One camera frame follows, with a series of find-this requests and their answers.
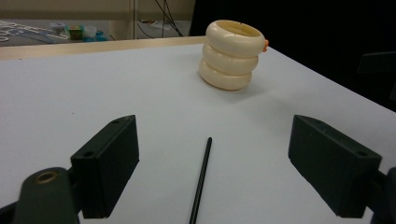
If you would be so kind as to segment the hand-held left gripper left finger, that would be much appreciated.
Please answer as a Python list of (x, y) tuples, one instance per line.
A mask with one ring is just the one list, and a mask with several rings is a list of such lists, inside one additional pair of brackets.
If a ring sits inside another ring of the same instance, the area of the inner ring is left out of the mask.
[(71, 163), (83, 216), (109, 217), (139, 163), (135, 115), (110, 121), (71, 157)]

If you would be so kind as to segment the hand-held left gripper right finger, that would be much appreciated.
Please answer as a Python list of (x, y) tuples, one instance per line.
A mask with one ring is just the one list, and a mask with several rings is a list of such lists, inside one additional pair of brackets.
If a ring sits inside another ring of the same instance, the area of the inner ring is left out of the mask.
[(288, 156), (337, 216), (363, 216), (379, 154), (321, 120), (296, 115)]

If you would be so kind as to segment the black thin stick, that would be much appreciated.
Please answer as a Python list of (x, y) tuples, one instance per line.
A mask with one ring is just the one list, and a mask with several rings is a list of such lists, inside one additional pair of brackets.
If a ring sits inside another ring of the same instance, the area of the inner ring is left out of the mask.
[(209, 161), (212, 141), (213, 141), (213, 139), (211, 137), (209, 137), (206, 142), (205, 154), (203, 157), (201, 171), (199, 174), (197, 187), (196, 187), (196, 191), (195, 191), (195, 195), (194, 195), (194, 200), (193, 200), (193, 204), (191, 207), (191, 215), (190, 215), (190, 219), (189, 219), (189, 224), (196, 224), (196, 221), (197, 221), (202, 192), (203, 192), (203, 188), (204, 188), (204, 184), (205, 184), (205, 174), (206, 174), (206, 169), (207, 169), (207, 165), (208, 165), (208, 161)]

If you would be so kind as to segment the cream ribbed holder cup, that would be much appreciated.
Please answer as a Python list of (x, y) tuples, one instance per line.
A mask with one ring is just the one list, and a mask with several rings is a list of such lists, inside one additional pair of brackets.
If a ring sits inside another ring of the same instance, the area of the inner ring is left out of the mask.
[(213, 21), (205, 31), (199, 75), (216, 88), (242, 90), (249, 84), (259, 55), (267, 47), (264, 35), (250, 25), (238, 21)]

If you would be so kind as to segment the white board sheet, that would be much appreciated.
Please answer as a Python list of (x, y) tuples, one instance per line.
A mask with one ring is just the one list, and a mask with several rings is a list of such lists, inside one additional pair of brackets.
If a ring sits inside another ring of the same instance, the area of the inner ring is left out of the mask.
[(0, 49), (0, 207), (111, 120), (135, 115), (140, 162), (111, 217), (85, 224), (368, 224), (337, 217), (290, 163), (292, 119), (320, 119), (396, 166), (396, 113), (269, 49), (241, 91), (205, 83), (197, 45)]

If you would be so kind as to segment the wooden table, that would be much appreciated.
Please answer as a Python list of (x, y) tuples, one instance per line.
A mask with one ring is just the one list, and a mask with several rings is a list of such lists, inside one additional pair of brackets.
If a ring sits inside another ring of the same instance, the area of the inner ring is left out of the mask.
[(127, 49), (159, 48), (203, 44), (204, 36), (132, 39), (90, 43), (1, 47), (0, 60), (22, 60)]

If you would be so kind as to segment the blue plastic items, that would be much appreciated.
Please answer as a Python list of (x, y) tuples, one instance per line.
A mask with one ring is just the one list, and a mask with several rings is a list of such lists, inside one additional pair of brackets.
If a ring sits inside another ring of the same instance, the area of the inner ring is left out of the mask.
[(103, 42), (107, 41), (102, 31), (97, 30), (85, 30), (83, 35), (84, 42)]

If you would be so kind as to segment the green toy box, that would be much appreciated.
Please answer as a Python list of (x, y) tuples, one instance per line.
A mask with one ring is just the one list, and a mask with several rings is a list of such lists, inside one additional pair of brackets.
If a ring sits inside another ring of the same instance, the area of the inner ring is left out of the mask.
[(66, 25), (65, 30), (71, 40), (83, 39), (83, 27), (81, 25)]

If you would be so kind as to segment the wooden shelf unit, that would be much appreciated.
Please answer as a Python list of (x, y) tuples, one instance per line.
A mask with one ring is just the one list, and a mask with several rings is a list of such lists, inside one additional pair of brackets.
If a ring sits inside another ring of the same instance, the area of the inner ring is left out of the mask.
[(117, 40), (136, 39), (139, 19), (190, 20), (196, 0), (0, 0), (0, 19), (110, 21)]

